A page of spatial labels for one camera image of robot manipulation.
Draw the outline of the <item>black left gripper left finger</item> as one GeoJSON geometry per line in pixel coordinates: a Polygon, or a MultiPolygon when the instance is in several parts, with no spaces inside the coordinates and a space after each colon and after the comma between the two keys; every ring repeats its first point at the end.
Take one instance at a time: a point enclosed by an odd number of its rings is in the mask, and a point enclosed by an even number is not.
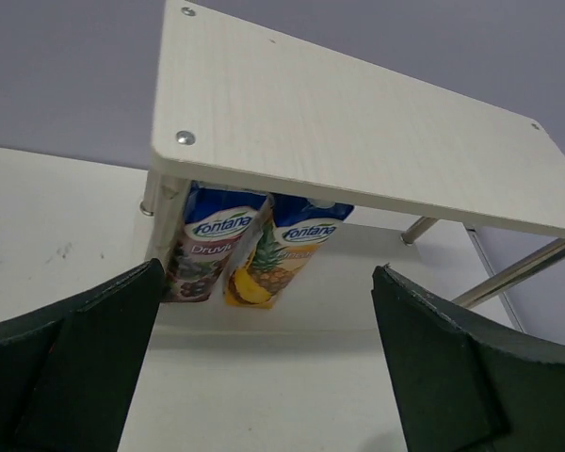
{"type": "Polygon", "coordinates": [[[0,322],[0,451],[115,451],[165,272],[152,259],[0,322]]]}

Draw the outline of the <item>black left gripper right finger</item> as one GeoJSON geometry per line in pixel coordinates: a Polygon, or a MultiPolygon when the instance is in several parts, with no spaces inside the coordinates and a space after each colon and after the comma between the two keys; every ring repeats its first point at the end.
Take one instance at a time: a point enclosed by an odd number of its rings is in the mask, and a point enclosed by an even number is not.
{"type": "Polygon", "coordinates": [[[379,336],[410,451],[565,451],[565,346],[373,272],[379,336]]]}

